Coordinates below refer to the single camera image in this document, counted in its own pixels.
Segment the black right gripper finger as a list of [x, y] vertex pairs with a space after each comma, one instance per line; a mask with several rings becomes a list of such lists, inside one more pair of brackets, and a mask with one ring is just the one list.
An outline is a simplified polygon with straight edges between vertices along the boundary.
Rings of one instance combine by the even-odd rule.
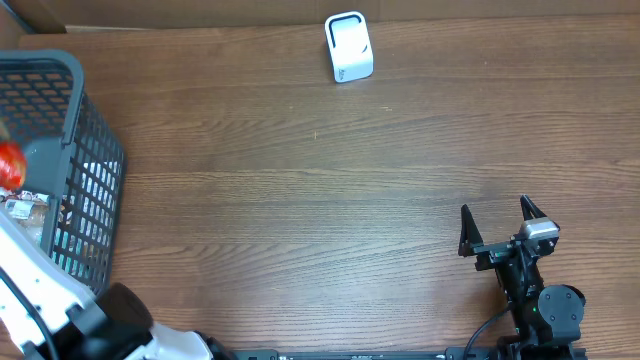
[[542, 210], [540, 210], [531, 200], [531, 198], [526, 194], [520, 196], [520, 205], [523, 218], [525, 220], [533, 220], [546, 217], [546, 214]]
[[484, 241], [472, 213], [468, 205], [464, 204], [461, 207], [461, 234], [458, 255], [463, 257], [473, 256], [475, 249], [483, 245]]

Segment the orange spaghetti packet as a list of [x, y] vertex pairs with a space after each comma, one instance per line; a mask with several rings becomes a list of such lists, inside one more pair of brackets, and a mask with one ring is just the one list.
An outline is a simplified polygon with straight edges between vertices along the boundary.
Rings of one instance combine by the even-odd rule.
[[9, 191], [21, 188], [26, 180], [27, 160], [14, 142], [1, 143], [1, 186]]

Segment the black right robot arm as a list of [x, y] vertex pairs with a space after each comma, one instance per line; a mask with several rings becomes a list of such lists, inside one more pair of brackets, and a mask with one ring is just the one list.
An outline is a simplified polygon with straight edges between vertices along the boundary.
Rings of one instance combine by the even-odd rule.
[[[506, 297], [506, 306], [485, 321], [470, 337], [463, 359], [585, 359], [581, 338], [585, 295], [576, 287], [544, 284], [537, 262], [551, 255], [561, 227], [535, 205], [520, 197], [523, 222], [517, 233], [501, 243], [486, 244], [467, 205], [461, 207], [458, 254], [474, 257], [478, 271], [493, 270]], [[510, 314], [516, 329], [493, 347], [475, 348], [479, 336]]]

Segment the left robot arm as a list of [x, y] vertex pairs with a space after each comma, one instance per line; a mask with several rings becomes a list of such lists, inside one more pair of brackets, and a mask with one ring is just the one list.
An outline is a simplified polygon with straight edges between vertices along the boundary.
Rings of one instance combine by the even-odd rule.
[[1, 212], [1, 320], [25, 359], [232, 359], [217, 340], [153, 320], [129, 288], [95, 295]]

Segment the white barcode scanner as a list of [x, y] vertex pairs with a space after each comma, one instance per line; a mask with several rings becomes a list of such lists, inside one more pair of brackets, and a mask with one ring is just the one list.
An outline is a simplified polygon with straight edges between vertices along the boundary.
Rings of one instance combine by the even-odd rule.
[[349, 11], [332, 15], [326, 19], [324, 31], [337, 83], [364, 79], [373, 73], [373, 50], [362, 13]]

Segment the grey plastic mesh basket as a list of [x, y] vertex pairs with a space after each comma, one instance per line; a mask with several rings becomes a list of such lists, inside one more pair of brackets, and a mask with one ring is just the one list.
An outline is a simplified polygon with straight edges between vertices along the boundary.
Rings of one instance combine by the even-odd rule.
[[62, 50], [1, 53], [1, 122], [27, 158], [27, 191], [47, 196], [42, 250], [94, 293], [110, 282], [127, 158]]

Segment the crinkled white snack wrapper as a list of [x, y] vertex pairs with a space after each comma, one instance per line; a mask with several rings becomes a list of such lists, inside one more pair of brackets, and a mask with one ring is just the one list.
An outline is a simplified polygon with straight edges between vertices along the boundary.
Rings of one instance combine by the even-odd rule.
[[10, 216], [28, 223], [43, 223], [49, 210], [49, 196], [31, 191], [1, 190], [1, 204]]

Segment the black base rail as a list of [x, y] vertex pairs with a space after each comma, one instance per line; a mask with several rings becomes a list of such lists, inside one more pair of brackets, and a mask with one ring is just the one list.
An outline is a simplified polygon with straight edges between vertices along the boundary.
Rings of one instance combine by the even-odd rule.
[[490, 360], [506, 359], [489, 347], [472, 349], [464, 356], [463, 347], [441, 351], [372, 351], [372, 352], [278, 352], [271, 349], [239, 350], [231, 355], [235, 360]]

